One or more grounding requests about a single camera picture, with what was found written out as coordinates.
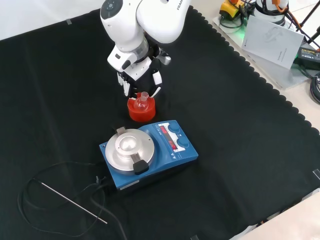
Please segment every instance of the electrical cable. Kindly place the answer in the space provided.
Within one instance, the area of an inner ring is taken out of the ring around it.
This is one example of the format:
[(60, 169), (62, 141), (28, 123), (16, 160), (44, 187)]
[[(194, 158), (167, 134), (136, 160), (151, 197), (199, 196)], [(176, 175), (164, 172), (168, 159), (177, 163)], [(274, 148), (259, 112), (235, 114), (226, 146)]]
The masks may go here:
[(267, 0), (261, 0), (261, 4), (262, 4), (262, 11), (264, 14), (266, 15), (270, 15), (270, 16), (280, 16), (283, 15), (284, 13), (286, 13), (287, 11), (289, 11), (289, 6), (287, 6), (286, 8), (284, 8), (285, 10), (283, 12), (279, 12), (278, 10), (268, 10), (267, 7)]
[(224, 19), (225, 19), (225, 17), (224, 17), (224, 16), (221, 16), (221, 17), (220, 17), (220, 20), (219, 20), (219, 24), (220, 24), (222, 27), (227, 28), (227, 29), (238, 29), (238, 28), (241, 28), (242, 25), (244, 24), (244, 23), (243, 23), (243, 19), (242, 19), (241, 16), (240, 16), (241, 24), (238, 25), (238, 26), (227, 26), (227, 25), (224, 25), (224, 24), (222, 23), (222, 21), (223, 21)]
[(287, 10), (287, 7), (281, 9), (278, 4), (276, 4), (275, 7), (278, 9), (279, 13), (284, 13)]
[(240, 13), (240, 21), (241, 24), (238, 26), (227, 26), (223, 23), (223, 20), (225, 20), (226, 18), (224, 16), (221, 16), (220, 20), (219, 20), (219, 24), (227, 29), (238, 29), (241, 28), (242, 25), (244, 24), (245, 19), (247, 19), (249, 17), (249, 15), (251, 14), (251, 12), (254, 10), (255, 8), (255, 2), (251, 2), (252, 0), (241, 0), (242, 2), (244, 2), (244, 6), (237, 6), (236, 4), (232, 3), (231, 0), (228, 0), (229, 3), (234, 6), (236, 9), (238, 9), (239, 13)]
[(117, 224), (118, 224), (118, 226), (119, 226), (119, 229), (120, 229), (120, 231), (121, 231), (121, 235), (122, 235), (122, 237), (123, 237), (123, 240), (128, 240), (128, 238), (127, 238), (127, 236), (126, 236), (126, 233), (125, 233), (125, 230), (124, 230), (121, 222), (119, 221), (119, 219), (118, 219), (111, 211), (109, 211), (109, 210), (106, 209), (103, 205), (100, 205), (98, 202), (96, 202), (96, 201), (94, 200), (94, 195), (95, 195), (99, 190), (102, 190), (103, 195), (105, 195), (105, 191), (104, 191), (103, 188), (107, 187), (108, 185), (109, 185), (109, 183), (106, 183), (106, 184), (103, 184), (103, 185), (99, 186), (99, 187), (92, 193), (91, 198), (90, 198), (90, 199), (91, 199), (91, 202), (92, 202), (96, 207), (100, 208), (101, 211), (104, 211), (105, 213), (109, 214), (110, 216), (112, 216), (112, 217), (116, 220), (116, 222), (117, 222)]
[[(102, 211), (103, 211), (102, 209), (100, 209), (100, 212), (98, 213), (97, 218), (95, 219), (95, 221), (94, 221), (85, 231), (83, 231), (82, 233), (80, 233), (80, 234), (78, 234), (78, 235), (70, 235), (70, 234), (63, 233), (63, 232), (58, 232), (58, 231), (49, 231), (49, 230), (41, 229), (41, 228), (38, 228), (38, 227), (34, 226), (34, 225), (30, 222), (30, 220), (28, 219), (28, 217), (27, 217), (27, 215), (26, 215), (26, 213), (25, 213), (25, 211), (24, 211), (24, 193), (25, 193), (25, 191), (29, 188), (29, 185), (30, 185), (33, 181), (38, 182), (37, 179), (36, 179), (36, 176), (38, 176), (38, 175), (40, 175), (40, 174), (42, 174), (42, 173), (44, 173), (44, 172), (46, 172), (46, 171), (48, 171), (48, 170), (56, 167), (56, 166), (59, 166), (59, 165), (62, 165), (62, 164), (82, 165), (82, 166), (97, 166), (97, 165), (99, 165), (99, 164), (101, 164), (101, 163), (102, 163), (102, 162), (99, 162), (99, 163), (82, 163), (82, 162), (75, 162), (75, 161), (63, 161), (63, 162), (55, 163), (55, 164), (53, 164), (53, 165), (51, 165), (51, 166), (49, 166), (49, 167), (47, 167), (47, 168), (44, 168), (44, 169), (38, 171), (33, 177), (31, 177), (28, 181), (26, 181), (26, 182), (24, 183), (21, 191), (20, 191), (20, 192), (18, 193), (18, 195), (17, 195), (17, 207), (18, 207), (18, 211), (19, 211), (19, 213), (21, 214), (23, 220), (24, 220), (29, 226), (31, 226), (33, 229), (35, 229), (35, 230), (37, 230), (37, 231), (40, 231), (40, 232), (43, 232), (43, 233), (63, 235), (63, 236), (71, 237), (71, 238), (78, 238), (78, 237), (81, 237), (81, 236), (85, 235), (85, 234), (94, 226), (94, 224), (97, 222), (98, 218), (99, 218), (100, 215), (102, 214)], [(78, 194), (76, 194), (76, 196), (74, 196), (73, 199), (76, 198), (77, 196), (79, 196), (84, 190), (86, 190), (86, 189), (89, 188), (90, 186), (96, 185), (97, 188), (99, 188), (99, 185), (100, 185), (100, 184), (101, 184), (100, 182), (96, 182), (96, 183), (93, 183), (93, 184), (88, 185), (88, 186), (87, 186), (86, 188), (84, 188), (81, 192), (79, 192)], [(105, 197), (105, 195), (103, 194), (103, 196), (102, 196), (102, 205), (105, 204), (105, 201), (106, 201), (105, 198), (106, 198), (106, 197)], [(35, 209), (41, 209), (41, 210), (45, 209), (45, 208), (38, 207), (38, 206), (36, 206), (36, 205), (33, 204), (33, 203), (31, 203), (30, 205), (31, 205), (32, 207), (34, 206)]]
[(317, 8), (320, 6), (320, 1), (318, 1), (314, 8), (312, 8), (312, 10), (308, 13), (308, 15), (305, 17), (305, 19), (302, 21), (301, 23), (301, 27), (303, 27), (305, 25), (305, 23), (308, 21), (308, 19), (311, 17), (312, 14), (314, 14), (314, 12), (317, 10)]
[(295, 25), (295, 27), (296, 27), (297, 29), (299, 29), (299, 31), (300, 31), (303, 35), (305, 35), (305, 36), (306, 36), (308, 39), (310, 39), (318, 48), (320, 48), (320, 45), (317, 44), (308, 34), (306, 34), (306, 33), (302, 30), (302, 28), (300, 27), (300, 24), (298, 23), (297, 19), (295, 18), (295, 16), (293, 16), (293, 14), (292, 14), (290, 11), (288, 11), (288, 12), (285, 14), (285, 16)]
[(319, 80), (320, 72), (317, 73), (315, 76), (312, 76), (307, 72), (305, 67), (301, 65), (299, 66), (299, 70), (304, 76), (306, 76), (311, 80), (311, 83), (310, 83), (311, 96), (318, 104), (320, 104), (320, 80)]

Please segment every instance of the paper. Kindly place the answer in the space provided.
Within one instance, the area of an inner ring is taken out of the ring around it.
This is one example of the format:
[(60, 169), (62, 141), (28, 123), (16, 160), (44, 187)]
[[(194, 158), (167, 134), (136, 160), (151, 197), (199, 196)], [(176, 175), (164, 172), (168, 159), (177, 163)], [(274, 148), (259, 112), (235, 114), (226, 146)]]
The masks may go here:
[(242, 49), (290, 69), (303, 38), (298, 32), (251, 15)]

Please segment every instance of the metal rod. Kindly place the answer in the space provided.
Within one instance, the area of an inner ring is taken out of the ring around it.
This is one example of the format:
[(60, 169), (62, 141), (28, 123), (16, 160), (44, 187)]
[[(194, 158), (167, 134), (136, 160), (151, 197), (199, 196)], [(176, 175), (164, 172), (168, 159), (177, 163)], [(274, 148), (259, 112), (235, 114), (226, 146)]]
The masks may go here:
[(101, 222), (103, 222), (104, 224), (108, 224), (106, 221), (104, 221), (103, 219), (101, 219), (100, 217), (94, 215), (92, 212), (88, 211), (87, 209), (85, 209), (84, 207), (80, 206), (79, 204), (75, 203), (74, 201), (70, 200), (69, 198), (67, 198), (66, 196), (62, 195), (60, 192), (57, 192), (56, 190), (54, 190), (53, 188), (49, 187), (48, 185), (44, 184), (42, 181), (38, 180), (39, 183), (41, 183), (43, 186), (45, 186), (47, 189), (50, 189), (51, 191), (55, 192), (56, 194), (60, 195), (61, 197), (63, 197), (64, 199), (68, 200), (70, 203), (76, 205), (78, 208), (81, 208), (82, 210), (86, 211), (88, 214), (94, 216), (96, 219), (99, 219)]

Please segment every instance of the device label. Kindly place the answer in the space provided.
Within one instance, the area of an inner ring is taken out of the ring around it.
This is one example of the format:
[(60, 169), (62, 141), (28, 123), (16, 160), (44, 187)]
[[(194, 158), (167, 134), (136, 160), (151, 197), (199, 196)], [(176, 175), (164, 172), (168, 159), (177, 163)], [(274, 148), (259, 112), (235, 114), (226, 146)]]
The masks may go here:
[(320, 61), (320, 52), (311, 49), (301, 49), (301, 56), (307, 59)]
[(134, 181), (134, 182), (132, 182), (132, 183), (129, 183), (128, 185), (125, 185), (125, 186), (123, 186), (123, 187), (120, 187), (120, 190), (126, 189), (127, 187), (130, 187), (130, 186), (132, 186), (132, 185), (134, 185), (134, 184), (137, 184), (138, 182), (139, 182), (139, 180)]
[(184, 0), (180, 0), (178, 7), (176, 8), (177, 10), (180, 10), (181, 4)]

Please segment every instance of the white wall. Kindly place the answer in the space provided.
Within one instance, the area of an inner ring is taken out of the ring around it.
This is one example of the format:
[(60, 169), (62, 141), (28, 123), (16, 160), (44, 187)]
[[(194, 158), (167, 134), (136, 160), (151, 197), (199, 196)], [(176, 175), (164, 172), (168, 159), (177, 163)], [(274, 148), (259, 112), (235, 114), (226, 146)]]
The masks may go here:
[(104, 0), (0, 0), (0, 40), (99, 9)]

